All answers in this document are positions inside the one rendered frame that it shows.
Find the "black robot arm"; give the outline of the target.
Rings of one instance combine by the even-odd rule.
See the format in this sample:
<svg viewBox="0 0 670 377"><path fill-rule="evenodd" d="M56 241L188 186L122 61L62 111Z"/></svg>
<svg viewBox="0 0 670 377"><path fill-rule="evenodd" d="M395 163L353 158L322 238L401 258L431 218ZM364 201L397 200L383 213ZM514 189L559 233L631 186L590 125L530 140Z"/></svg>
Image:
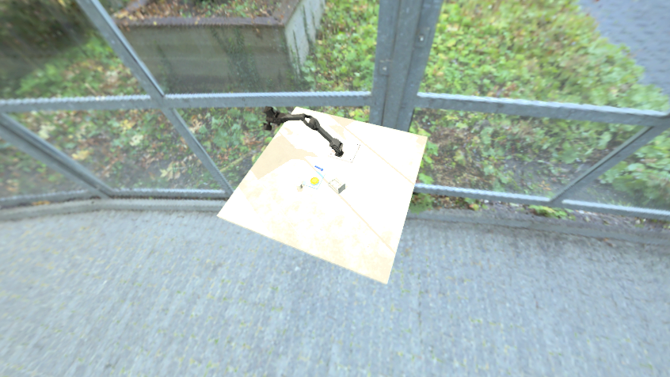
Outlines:
<svg viewBox="0 0 670 377"><path fill-rule="evenodd" d="M268 116L270 121L274 124L277 124L278 126L282 123L285 123L289 120L301 120L307 127L311 128L312 130L317 131L320 135L322 135L328 142L329 146L334 149L335 156L337 157L342 157L344 154L344 151L342 149L343 143L337 139L332 137L319 123L319 121L313 117L312 115L307 115L306 113L295 113L295 114L287 114L285 112L273 112L271 108L267 108L265 110L265 115ZM306 121L305 118L309 118L309 122Z"/></svg>

